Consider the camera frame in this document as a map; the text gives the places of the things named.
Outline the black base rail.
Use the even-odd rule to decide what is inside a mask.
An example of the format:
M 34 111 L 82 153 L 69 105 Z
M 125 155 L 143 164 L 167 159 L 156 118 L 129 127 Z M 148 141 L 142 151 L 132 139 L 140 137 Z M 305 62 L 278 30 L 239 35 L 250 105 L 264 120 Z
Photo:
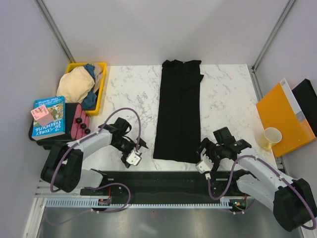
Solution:
M 211 185 L 198 172 L 151 172 L 151 171 L 99 171 L 83 170 L 78 187 L 81 195 L 110 196 L 114 202 L 122 203 L 128 193 L 120 191 L 123 183 L 131 191 L 130 203 L 198 203 L 216 202 L 209 194 L 219 196 L 225 189 L 229 171 L 216 172 Z M 241 197 L 235 181 L 225 197 Z

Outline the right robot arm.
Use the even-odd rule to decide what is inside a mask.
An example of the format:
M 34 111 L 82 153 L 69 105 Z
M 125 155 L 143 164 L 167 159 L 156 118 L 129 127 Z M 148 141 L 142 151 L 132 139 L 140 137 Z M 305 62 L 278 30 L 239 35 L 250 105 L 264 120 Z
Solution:
M 317 228 L 317 206 L 306 180 L 294 179 L 273 167 L 250 143 L 236 140 L 227 127 L 213 134 L 216 143 L 204 138 L 196 151 L 201 156 L 196 169 L 211 185 L 221 160 L 230 159 L 233 164 L 224 191 L 219 196 L 210 193 L 212 200 L 223 198 L 227 192 L 242 192 L 267 207 L 288 232 L 298 227 L 311 231 Z

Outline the blue t shirt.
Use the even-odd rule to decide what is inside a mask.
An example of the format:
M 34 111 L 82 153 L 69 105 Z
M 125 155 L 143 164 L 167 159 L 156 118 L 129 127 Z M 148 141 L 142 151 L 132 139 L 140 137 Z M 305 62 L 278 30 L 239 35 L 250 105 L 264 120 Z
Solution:
M 96 82 L 96 76 L 94 73 L 95 67 L 92 64 L 85 64 L 84 69 L 89 74 L 89 80 L 87 88 L 85 89 L 85 94 L 83 101 L 81 103 L 82 109 L 84 110 L 94 110 L 96 107 L 97 95 L 94 93 L 94 87 Z

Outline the pink cube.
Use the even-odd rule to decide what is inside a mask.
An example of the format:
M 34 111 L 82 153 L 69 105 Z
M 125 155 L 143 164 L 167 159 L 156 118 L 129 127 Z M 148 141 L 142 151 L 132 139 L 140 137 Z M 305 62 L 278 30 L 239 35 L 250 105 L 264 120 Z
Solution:
M 40 105 L 31 111 L 34 119 L 33 126 L 46 126 L 54 121 L 54 118 L 45 105 Z

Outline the orange folder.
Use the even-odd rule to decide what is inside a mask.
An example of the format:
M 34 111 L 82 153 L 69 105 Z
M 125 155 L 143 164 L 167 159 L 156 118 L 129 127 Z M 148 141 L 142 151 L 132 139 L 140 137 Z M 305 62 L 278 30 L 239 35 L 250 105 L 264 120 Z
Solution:
M 264 129 L 280 131 L 281 138 L 269 146 L 275 157 L 281 157 L 316 139 L 286 79 L 282 79 L 257 104 Z

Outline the black box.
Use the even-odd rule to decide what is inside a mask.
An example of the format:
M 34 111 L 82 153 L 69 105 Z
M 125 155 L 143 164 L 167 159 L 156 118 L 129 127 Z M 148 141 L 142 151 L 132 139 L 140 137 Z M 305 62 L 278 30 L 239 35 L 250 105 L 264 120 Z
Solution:
M 317 95 L 311 82 L 304 79 L 292 92 L 314 135 L 317 136 Z

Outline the yellow plastic bin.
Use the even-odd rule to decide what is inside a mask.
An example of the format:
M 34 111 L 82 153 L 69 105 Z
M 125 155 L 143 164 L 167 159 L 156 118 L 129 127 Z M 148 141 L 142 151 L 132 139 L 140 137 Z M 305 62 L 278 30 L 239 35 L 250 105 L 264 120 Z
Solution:
M 99 63 L 102 68 L 102 79 L 98 94 L 94 93 L 96 80 L 94 75 L 87 71 L 90 67 L 91 73 L 94 73 L 94 66 L 90 64 L 70 63 L 67 72 L 60 79 L 57 95 L 65 96 L 67 103 L 80 103 L 82 109 L 89 116 L 97 116 L 100 113 L 103 92 L 106 87 L 106 63 Z

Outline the yellow mug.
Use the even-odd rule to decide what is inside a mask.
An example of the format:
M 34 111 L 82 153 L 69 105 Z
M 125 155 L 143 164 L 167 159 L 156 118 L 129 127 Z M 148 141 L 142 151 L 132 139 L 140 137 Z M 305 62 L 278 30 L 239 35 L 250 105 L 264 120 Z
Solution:
M 262 149 L 270 151 L 272 147 L 279 143 L 281 140 L 281 132 L 275 127 L 268 127 L 259 136 L 258 144 Z

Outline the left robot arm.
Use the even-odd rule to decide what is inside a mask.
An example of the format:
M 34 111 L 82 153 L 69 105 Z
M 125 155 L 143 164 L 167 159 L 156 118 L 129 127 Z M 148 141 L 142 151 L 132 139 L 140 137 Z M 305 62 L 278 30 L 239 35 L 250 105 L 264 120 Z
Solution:
M 140 148 L 147 148 L 147 145 L 140 137 L 135 142 L 126 136 L 131 128 L 127 120 L 118 118 L 114 124 L 100 125 L 81 139 L 68 143 L 57 142 L 50 150 L 41 179 L 50 184 L 51 192 L 62 190 L 69 193 L 80 182 L 83 161 L 109 145 L 122 153 L 121 161 L 126 168 L 138 165 L 142 155 Z

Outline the blue paperback book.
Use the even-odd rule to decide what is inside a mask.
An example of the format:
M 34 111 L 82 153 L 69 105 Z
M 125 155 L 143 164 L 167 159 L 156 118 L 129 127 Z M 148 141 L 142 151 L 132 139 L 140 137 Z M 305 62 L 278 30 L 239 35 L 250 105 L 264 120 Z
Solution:
M 33 117 L 31 138 L 38 141 L 65 134 L 64 114 L 64 96 L 36 100 L 31 111 Z

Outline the black t shirt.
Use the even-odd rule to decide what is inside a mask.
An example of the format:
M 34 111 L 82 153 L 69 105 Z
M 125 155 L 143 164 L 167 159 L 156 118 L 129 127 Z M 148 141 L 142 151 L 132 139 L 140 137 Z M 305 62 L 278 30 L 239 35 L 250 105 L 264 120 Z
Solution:
M 195 164 L 201 143 L 200 60 L 162 64 L 153 158 Z

